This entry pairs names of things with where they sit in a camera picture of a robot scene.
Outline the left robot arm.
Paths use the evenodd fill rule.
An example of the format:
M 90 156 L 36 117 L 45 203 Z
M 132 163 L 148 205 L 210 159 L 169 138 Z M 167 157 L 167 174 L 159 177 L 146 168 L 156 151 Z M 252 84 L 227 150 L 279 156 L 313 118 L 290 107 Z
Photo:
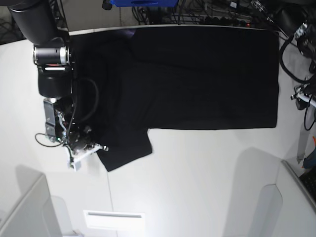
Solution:
M 252 0 L 255 14 L 278 29 L 285 37 L 279 50 L 279 64 L 282 70 L 293 79 L 292 100 L 297 109 L 316 106 L 316 2 L 314 0 Z M 298 51 L 309 59 L 308 79 L 299 79 L 285 65 L 283 55 L 286 48 L 296 43 Z

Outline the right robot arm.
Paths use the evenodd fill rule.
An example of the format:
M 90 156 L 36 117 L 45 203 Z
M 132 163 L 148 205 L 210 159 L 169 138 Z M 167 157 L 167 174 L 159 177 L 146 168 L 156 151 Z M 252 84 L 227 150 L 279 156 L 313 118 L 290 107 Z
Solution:
M 70 156 L 94 153 L 102 146 L 92 138 L 85 122 L 96 112 L 99 89 L 91 79 L 79 79 L 71 39 L 59 29 L 48 0 L 2 0 L 23 36 L 33 44 L 33 62 L 38 71 L 38 89 L 44 97 L 45 135 L 51 142 L 65 147 Z M 91 110 L 76 117 L 81 82 L 94 89 Z

